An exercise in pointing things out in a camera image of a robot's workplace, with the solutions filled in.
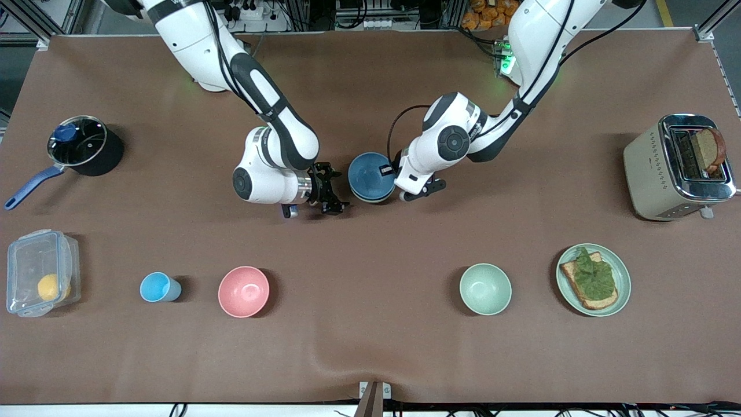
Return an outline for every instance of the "toast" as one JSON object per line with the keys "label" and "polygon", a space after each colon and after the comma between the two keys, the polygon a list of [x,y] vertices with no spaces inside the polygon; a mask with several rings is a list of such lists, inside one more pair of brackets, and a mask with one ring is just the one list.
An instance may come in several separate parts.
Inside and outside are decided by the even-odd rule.
{"label": "toast", "polygon": [[717,129],[706,128],[692,137],[692,147],[700,169],[712,174],[725,160],[725,141]]}
{"label": "toast", "polygon": [[[599,252],[590,253],[589,258],[591,258],[594,262],[602,261],[602,255]],[[576,260],[562,263],[561,270],[563,271],[563,274],[566,275],[568,282],[571,284],[571,289],[574,291],[574,294],[576,294],[576,297],[579,298],[579,302],[587,310],[606,309],[607,307],[615,304],[615,302],[617,301],[617,288],[615,288],[615,290],[612,292],[612,295],[604,300],[588,300],[581,292],[581,290],[579,290],[579,287],[576,285]]]}

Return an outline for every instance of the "lemon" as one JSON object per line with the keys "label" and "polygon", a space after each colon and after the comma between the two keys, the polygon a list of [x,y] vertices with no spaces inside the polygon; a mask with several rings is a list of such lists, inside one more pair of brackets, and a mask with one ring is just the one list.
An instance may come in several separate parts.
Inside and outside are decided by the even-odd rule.
{"label": "lemon", "polygon": [[[56,296],[59,295],[59,283],[57,282],[56,274],[44,275],[44,277],[39,281],[39,284],[36,286],[36,289],[39,291],[39,296],[42,300],[52,301],[53,299],[55,299]],[[67,298],[69,294],[70,287],[67,286],[67,288],[64,290],[64,297],[62,297],[62,300]]]}

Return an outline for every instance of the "saucepan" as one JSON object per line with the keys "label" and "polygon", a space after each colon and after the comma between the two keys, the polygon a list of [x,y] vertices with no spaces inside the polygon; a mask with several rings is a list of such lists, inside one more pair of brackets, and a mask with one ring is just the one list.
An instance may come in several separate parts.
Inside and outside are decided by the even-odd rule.
{"label": "saucepan", "polygon": [[54,165],[34,175],[8,201],[13,210],[44,181],[61,175],[66,168],[89,177],[114,169],[124,155],[124,143],[103,122],[92,116],[75,116],[63,121],[49,137],[47,154]]}

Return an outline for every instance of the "table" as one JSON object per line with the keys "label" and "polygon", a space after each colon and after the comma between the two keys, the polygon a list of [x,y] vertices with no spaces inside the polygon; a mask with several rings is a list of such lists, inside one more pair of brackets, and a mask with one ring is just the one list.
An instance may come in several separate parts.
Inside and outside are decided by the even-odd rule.
{"label": "table", "polygon": [[[461,91],[496,113],[514,93],[458,33],[266,36],[257,58],[316,130],[319,160],[343,172],[385,150],[409,105]],[[2,247],[36,229],[78,239],[83,285],[79,303],[43,318],[1,315],[0,401],[325,401],[374,379],[401,401],[741,401],[740,202],[712,221],[631,210],[622,149],[676,112],[712,118],[741,161],[711,46],[688,30],[618,32],[564,66],[493,162],[441,172],[444,192],[372,206],[339,181],[347,213],[302,207],[283,220],[232,189],[260,125],[234,95],[192,83],[156,37],[55,37],[2,144],[2,195],[49,164],[44,144],[69,116],[96,115],[127,150],[109,174],[65,174],[0,214]],[[393,148],[421,120],[399,121]],[[558,293],[556,261],[581,242],[630,270],[615,316],[582,316]],[[514,288],[494,317],[458,295],[481,262]],[[216,300],[240,265],[271,282],[258,318],[231,318]],[[156,270],[182,282],[180,301],[140,299]]]}

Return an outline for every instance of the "pink bowl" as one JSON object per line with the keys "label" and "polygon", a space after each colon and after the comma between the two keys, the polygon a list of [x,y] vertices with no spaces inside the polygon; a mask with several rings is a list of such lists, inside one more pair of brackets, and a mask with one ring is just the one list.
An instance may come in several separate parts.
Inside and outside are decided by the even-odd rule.
{"label": "pink bowl", "polygon": [[270,294],[265,274],[252,266],[232,269],[219,285],[219,304],[230,316],[250,317],[265,306]]}

